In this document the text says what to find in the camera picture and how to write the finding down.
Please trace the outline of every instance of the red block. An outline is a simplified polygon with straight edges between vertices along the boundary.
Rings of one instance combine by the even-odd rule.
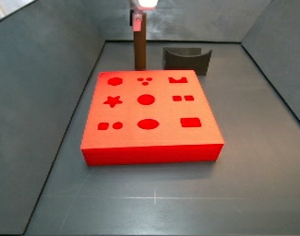
[[[99,74],[80,146],[87,165],[217,160],[222,146],[194,71]]]

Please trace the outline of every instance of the gray floor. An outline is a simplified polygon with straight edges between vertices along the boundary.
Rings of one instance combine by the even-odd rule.
[[[300,234],[300,124],[238,44],[213,49],[201,83],[226,145],[215,163],[87,167],[80,140],[100,71],[131,70],[132,45],[108,42],[56,157],[28,235]]]

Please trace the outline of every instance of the shape hole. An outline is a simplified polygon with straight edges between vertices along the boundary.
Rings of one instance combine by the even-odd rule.
[[[136,101],[142,105],[151,105],[154,103],[154,96],[150,94],[143,94],[136,98]]]
[[[108,123],[98,123],[98,130],[107,130]]]
[[[107,84],[111,86],[116,86],[122,84],[122,78],[120,77],[111,77],[107,79]]]
[[[147,130],[156,128],[158,125],[159,125],[158,121],[152,119],[144,119],[136,123],[136,126],[140,129],[147,129]]]
[[[183,99],[184,99],[184,100],[194,100],[194,96],[191,96],[191,95],[184,95],[184,96],[183,96]]]
[[[115,123],[112,124],[112,128],[114,128],[114,129],[120,129],[122,126],[123,126],[122,122],[115,122]]]
[[[180,118],[180,123],[183,128],[201,127],[201,121],[197,117]]]
[[[183,83],[187,83],[186,77],[182,77],[179,79],[168,77],[167,80],[168,80],[170,84],[183,84]]]
[[[174,101],[180,101],[182,100],[182,96],[172,96],[172,100]]]

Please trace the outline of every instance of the circular hole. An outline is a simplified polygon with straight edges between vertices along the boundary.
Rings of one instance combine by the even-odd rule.
[[[122,84],[122,78],[120,77],[111,77],[107,79],[107,84],[111,86],[116,86]]]
[[[150,94],[143,94],[136,98],[136,101],[142,105],[151,105],[154,103],[154,96]]]
[[[115,123],[112,124],[112,128],[114,128],[114,129],[120,129],[122,126],[123,126],[122,122],[115,122]]]

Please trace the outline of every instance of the star-shaped hole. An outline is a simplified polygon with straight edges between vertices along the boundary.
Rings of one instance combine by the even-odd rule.
[[[107,100],[103,102],[103,104],[108,104],[110,107],[114,108],[116,104],[122,104],[122,100],[119,100],[119,96],[107,96]]]

